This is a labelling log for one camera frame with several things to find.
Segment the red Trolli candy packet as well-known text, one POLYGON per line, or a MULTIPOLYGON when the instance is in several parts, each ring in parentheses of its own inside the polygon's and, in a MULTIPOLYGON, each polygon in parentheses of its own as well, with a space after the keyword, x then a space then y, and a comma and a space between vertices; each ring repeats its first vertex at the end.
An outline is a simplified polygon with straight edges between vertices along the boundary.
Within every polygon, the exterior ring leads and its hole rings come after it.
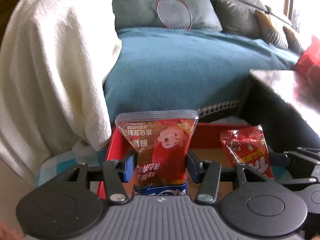
POLYGON ((247 164, 269 178, 274 178, 260 125, 222 131, 220 142, 231 167, 237 163, 247 164))

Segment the patterned yellow pillow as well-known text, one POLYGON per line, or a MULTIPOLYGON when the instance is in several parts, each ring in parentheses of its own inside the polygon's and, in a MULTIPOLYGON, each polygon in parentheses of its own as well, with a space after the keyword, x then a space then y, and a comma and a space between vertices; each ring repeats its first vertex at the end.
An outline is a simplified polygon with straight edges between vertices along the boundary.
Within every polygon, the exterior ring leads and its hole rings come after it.
POLYGON ((261 32, 263 33, 264 41, 276 48, 288 50, 289 45, 283 31, 283 24, 280 20, 259 10, 255 11, 255 15, 258 19, 261 32))

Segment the dark coffee table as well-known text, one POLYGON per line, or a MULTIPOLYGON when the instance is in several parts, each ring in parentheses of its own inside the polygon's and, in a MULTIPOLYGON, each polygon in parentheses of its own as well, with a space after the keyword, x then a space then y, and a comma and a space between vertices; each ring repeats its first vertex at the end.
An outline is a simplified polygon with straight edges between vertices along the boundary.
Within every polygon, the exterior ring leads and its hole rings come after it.
POLYGON ((319 96, 293 70, 250 70, 237 115, 275 152, 319 148, 319 96))

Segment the red cardboard box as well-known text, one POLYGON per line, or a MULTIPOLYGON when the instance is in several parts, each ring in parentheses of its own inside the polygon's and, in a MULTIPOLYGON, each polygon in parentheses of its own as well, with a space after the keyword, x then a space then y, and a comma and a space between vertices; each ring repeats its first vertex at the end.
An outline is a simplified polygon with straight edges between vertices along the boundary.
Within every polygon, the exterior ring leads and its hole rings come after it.
POLYGON ((220 133, 228 129, 245 128, 245 124, 199 123, 192 135, 175 125, 165 126, 152 135, 124 137, 115 129, 107 150, 107 160, 123 159, 132 150, 133 142, 148 145, 137 154, 136 168, 130 168, 132 176, 124 189, 133 194, 151 196, 194 195, 198 185, 187 174, 183 158, 191 150, 200 160, 214 160, 223 167, 229 162, 220 142, 220 133))

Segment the badminton racket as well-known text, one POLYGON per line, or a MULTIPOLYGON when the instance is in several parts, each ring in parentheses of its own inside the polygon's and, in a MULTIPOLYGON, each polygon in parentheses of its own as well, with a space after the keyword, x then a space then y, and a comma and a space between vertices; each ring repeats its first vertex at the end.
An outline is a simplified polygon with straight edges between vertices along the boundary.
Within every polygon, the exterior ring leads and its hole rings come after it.
POLYGON ((182 0, 159 0, 157 15, 168 29, 189 31, 192 28, 191 11, 182 0))

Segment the blue white checkered tablecloth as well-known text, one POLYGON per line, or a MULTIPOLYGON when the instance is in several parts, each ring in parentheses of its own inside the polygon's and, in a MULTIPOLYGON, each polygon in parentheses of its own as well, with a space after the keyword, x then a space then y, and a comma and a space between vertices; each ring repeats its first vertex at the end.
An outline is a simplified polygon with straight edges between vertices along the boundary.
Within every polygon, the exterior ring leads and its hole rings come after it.
POLYGON ((75 164, 87 164, 89 167, 99 166, 106 157, 107 147, 96 151, 92 146, 82 146, 74 150, 47 159, 41 166, 36 179, 36 187, 51 180, 75 164))

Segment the white towel blanket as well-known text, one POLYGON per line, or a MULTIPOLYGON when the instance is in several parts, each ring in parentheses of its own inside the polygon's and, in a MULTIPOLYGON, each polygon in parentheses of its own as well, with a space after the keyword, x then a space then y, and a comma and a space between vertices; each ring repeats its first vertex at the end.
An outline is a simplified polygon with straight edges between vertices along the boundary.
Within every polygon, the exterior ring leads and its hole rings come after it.
POLYGON ((20 0, 1 45, 1 158, 34 184, 42 164, 111 136, 103 84, 121 40, 112 0, 20 0))

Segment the dark grey sofa cushion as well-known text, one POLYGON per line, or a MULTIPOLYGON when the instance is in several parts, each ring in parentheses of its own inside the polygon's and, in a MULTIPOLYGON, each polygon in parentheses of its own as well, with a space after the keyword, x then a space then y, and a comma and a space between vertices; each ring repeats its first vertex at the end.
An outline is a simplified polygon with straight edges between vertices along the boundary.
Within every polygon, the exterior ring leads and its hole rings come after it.
POLYGON ((224 33, 263 38, 255 12, 267 12, 260 0, 210 0, 224 33))

